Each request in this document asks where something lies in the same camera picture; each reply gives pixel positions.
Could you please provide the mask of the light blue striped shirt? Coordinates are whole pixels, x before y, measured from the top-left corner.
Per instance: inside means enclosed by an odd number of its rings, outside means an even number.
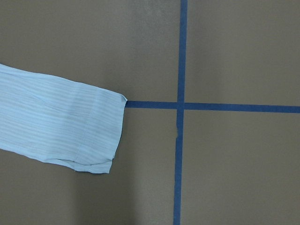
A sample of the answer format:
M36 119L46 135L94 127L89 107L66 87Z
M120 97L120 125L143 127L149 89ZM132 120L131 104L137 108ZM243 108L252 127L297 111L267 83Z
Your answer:
M62 77L0 67L0 147L78 172L109 173L127 99Z

